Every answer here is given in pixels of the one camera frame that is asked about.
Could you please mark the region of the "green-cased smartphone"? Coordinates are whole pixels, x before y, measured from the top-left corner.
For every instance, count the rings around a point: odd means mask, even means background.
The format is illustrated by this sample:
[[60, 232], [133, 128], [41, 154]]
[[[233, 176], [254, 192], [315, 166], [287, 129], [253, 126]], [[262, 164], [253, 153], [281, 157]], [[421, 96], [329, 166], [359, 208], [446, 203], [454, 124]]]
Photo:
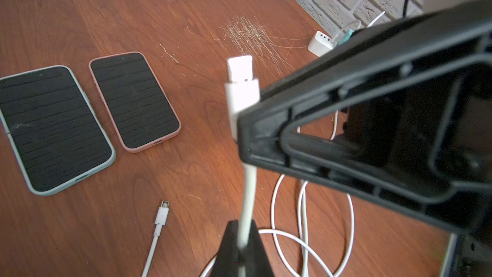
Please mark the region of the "green-cased smartphone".
[[29, 190], [54, 195], [111, 166], [117, 152], [64, 65], [1, 78], [1, 122]]

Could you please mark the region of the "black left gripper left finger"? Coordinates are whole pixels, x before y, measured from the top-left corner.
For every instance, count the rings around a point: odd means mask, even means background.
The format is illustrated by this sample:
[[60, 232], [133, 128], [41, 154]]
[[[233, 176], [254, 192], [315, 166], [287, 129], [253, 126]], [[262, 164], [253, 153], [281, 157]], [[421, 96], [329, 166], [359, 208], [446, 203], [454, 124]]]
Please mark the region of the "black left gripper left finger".
[[237, 277], [239, 251], [237, 246], [238, 220], [230, 221], [211, 269], [211, 277]]

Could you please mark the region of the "pink-cased smartphone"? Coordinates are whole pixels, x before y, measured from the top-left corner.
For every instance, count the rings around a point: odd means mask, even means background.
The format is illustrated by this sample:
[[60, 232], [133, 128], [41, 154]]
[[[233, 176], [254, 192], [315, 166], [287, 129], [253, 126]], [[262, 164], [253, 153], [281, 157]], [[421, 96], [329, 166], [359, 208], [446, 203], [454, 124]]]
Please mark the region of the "pink-cased smartphone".
[[138, 153], [179, 135], [182, 124], [142, 53], [95, 58], [88, 67], [126, 151]]

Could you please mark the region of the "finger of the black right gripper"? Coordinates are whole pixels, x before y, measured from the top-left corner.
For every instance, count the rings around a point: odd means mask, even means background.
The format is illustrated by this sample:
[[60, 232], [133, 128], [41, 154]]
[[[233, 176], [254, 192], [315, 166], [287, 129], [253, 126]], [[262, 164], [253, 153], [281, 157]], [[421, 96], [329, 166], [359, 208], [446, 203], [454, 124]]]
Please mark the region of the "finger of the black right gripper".
[[357, 31], [238, 117], [243, 162], [491, 231], [491, 0]]

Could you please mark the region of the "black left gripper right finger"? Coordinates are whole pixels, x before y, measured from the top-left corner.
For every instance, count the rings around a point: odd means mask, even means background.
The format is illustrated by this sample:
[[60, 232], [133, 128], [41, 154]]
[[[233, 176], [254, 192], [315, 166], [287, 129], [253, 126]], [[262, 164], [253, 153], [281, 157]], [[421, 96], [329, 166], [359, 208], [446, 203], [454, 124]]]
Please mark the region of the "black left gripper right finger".
[[243, 249], [243, 275], [246, 277], [274, 277], [259, 229], [255, 221], [251, 223], [249, 240]]

